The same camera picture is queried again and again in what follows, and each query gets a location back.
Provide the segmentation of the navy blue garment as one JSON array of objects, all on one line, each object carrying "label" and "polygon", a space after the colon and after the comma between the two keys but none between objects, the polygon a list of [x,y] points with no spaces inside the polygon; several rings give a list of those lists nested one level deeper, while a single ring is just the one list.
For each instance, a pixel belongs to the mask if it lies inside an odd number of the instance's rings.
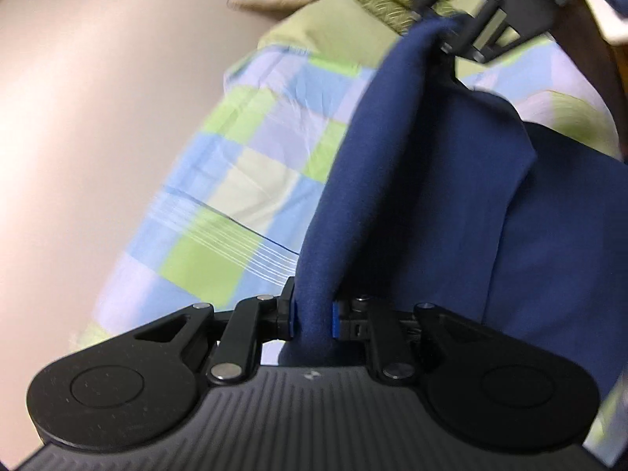
[{"label": "navy blue garment", "polygon": [[298,258],[283,365],[341,361],[332,305],[428,302],[578,363],[602,393],[627,363],[627,168],[460,83],[416,24],[338,149]]}]

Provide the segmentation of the plaid bed sheet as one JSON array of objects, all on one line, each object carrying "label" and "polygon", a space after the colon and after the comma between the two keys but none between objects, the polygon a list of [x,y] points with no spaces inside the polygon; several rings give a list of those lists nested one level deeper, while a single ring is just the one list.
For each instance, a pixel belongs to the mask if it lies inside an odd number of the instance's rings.
[{"label": "plaid bed sheet", "polygon": [[[425,20],[463,19],[478,3],[442,0]],[[290,276],[296,282],[305,235],[352,116],[407,34],[356,0],[308,4],[270,30],[228,73],[224,97],[121,255],[82,345],[188,305],[224,312],[258,294],[279,294]],[[611,104],[622,84],[596,34],[591,18],[572,19],[560,34],[486,67],[451,57],[453,74],[469,89],[507,100],[521,120],[624,164]],[[627,363],[601,399],[586,448],[611,464],[627,447]]]}]

